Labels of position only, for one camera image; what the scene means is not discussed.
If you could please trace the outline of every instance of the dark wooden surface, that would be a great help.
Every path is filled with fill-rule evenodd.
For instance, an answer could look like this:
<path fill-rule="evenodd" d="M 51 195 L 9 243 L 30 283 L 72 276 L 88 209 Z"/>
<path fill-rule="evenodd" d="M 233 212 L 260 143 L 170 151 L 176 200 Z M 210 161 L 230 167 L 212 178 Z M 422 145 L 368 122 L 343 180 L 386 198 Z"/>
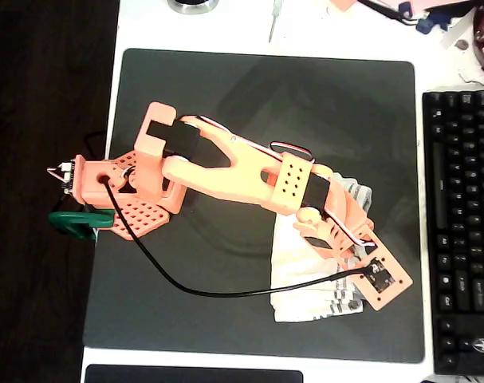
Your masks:
<path fill-rule="evenodd" d="M 0 382 L 80 379 L 93 243 L 48 224 L 61 190 L 45 167 L 106 127 L 117 11 L 0 1 Z"/>

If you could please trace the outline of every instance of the black cable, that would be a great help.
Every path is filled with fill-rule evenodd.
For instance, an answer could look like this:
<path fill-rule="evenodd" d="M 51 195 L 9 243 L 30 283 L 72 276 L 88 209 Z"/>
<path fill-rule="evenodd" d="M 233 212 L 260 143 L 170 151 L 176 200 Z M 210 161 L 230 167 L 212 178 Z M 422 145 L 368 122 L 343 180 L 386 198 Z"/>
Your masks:
<path fill-rule="evenodd" d="M 192 294 L 192 295 L 198 295 L 200 297 L 208 297 L 208 298 L 243 298 L 243 297 L 253 297 L 255 295 L 263 295 L 263 294 L 271 294 L 271 293 L 280 293 L 282 291 L 290 291 L 290 290 L 296 290 L 300 289 L 302 287 L 308 287 L 308 286 L 313 286 L 317 285 L 318 283 L 323 283 L 323 282 L 331 282 L 331 281 L 336 281 L 337 279 L 341 279 L 344 277 L 348 277 L 349 275 L 354 275 L 354 274 L 363 274 L 367 271 L 370 271 L 370 267 L 361 267 L 360 269 L 353 269 L 353 270 L 347 270 L 347 271 L 341 271 L 340 273 L 336 273 L 333 275 L 330 275 L 328 277 L 324 278 L 319 278 L 319 279 L 314 279 L 313 281 L 308 281 L 308 282 L 303 282 L 303 283 L 298 283 L 296 285 L 291 285 L 291 286 L 283 286 L 283 287 L 277 287 L 274 289 L 265 289 L 265 290 L 253 290 L 253 291 L 242 291 L 239 293 L 216 293 L 216 292 L 209 292 L 209 291 L 201 291 L 201 290 L 195 290 L 191 289 L 189 287 L 186 287 L 179 283 L 178 281 L 174 280 L 162 267 L 162 265 L 159 264 L 159 262 L 153 257 L 151 252 L 144 246 L 144 244 L 140 241 L 139 238 L 137 238 L 136 233 L 133 232 L 132 228 L 128 224 L 126 218 L 124 218 L 123 212 L 120 209 L 120 205 L 118 205 L 116 198 L 114 197 L 114 193 L 112 193 L 112 190 L 110 186 L 108 186 L 108 177 L 106 176 L 103 180 L 100 180 L 101 183 L 104 184 L 105 189 L 107 189 L 108 197 L 110 198 L 112 205 L 114 206 L 114 209 L 116 210 L 117 215 L 121 218 L 121 222 L 123 222 L 124 227 L 127 229 L 128 233 L 132 237 L 133 241 L 137 244 L 139 249 L 146 255 L 146 258 L 148 258 L 149 262 L 159 271 L 159 273 L 174 287 L 180 289 L 181 291 Z"/>

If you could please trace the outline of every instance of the white desk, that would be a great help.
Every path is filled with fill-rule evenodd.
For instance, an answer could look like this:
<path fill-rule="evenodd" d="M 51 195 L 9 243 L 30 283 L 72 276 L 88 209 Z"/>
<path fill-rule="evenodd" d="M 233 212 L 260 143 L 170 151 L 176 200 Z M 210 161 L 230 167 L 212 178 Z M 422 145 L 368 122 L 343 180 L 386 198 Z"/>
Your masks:
<path fill-rule="evenodd" d="M 417 96 L 417 145 L 419 150 L 419 205 L 423 264 L 425 355 L 413 364 L 338 361 L 294 357 L 171 353 L 114 349 L 84 350 L 82 380 L 89 364 L 176 365 L 298 369 L 305 383 L 326 381 L 417 383 L 433 373 L 429 272 L 426 251 L 426 216 L 423 180 L 421 94 L 444 85 L 451 89 L 472 89 L 464 83 L 450 54 L 442 49 L 442 35 L 435 30 L 424 36 L 413 27 L 387 20 L 361 4 L 347 14 L 326 11 L 324 0 L 285 0 L 273 41 L 268 43 L 273 0 L 221 0 L 209 14 L 177 14 L 167 0 L 122 0 L 118 21 L 108 118 L 107 153 L 110 146 L 116 96 L 123 53 L 128 48 L 176 49 L 205 52 L 258 53 L 308 57 L 338 57 L 409 61 L 415 66 Z M 465 80 L 478 79 L 471 50 L 462 62 Z"/>

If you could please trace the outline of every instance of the orange object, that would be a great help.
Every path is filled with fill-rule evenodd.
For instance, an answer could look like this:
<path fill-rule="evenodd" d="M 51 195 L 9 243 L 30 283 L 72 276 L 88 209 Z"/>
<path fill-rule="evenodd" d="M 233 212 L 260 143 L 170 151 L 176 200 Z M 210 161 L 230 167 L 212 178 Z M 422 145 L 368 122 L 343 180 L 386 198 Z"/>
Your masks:
<path fill-rule="evenodd" d="M 412 284 L 372 231 L 373 222 L 364 210 L 332 178 L 332 169 L 289 152 L 277 153 L 264 148 L 206 117 L 181 117 L 180 123 L 197 128 L 201 137 L 212 141 L 230 160 L 227 168 L 204 168 L 179 153 L 169 152 L 169 142 L 151 134 L 153 122 L 166 129 L 166 134 L 172 133 L 167 127 L 177 128 L 175 117 L 174 108 L 153 102 L 142 123 L 135 151 L 103 161 L 85 161 L 83 156 L 77 156 L 70 180 L 73 197 L 79 203 L 99 209 L 112 208 L 100 182 L 108 177 L 109 186 L 137 236 L 168 222 L 169 212 L 178 213 L 187 188 L 217 199 L 258 204 L 278 214 L 296 214 L 298 222 L 294 226 L 301 235 L 321 257 L 334 258 L 345 270 L 348 269 L 345 259 L 352 255 L 354 245 L 374 247 L 356 265 L 370 265 L 374 273 L 350 278 L 375 310 Z M 326 198 L 321 205 L 324 206 L 305 207 L 305 195 L 314 177 L 329 182 L 323 191 Z M 165 182 L 168 182 L 167 188 L 164 188 Z M 132 239 L 118 216 L 113 227 L 106 230 Z"/>

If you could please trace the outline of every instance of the green clamp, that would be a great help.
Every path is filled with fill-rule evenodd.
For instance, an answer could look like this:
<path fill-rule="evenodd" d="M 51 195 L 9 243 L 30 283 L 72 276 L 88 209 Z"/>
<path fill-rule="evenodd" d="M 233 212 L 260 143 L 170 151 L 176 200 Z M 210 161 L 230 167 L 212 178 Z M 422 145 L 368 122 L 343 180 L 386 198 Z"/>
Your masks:
<path fill-rule="evenodd" d="M 114 225 L 115 211 L 98 209 L 92 212 L 55 211 L 49 214 L 49 221 L 59 232 L 78 239 L 96 239 L 94 228 L 108 228 Z"/>

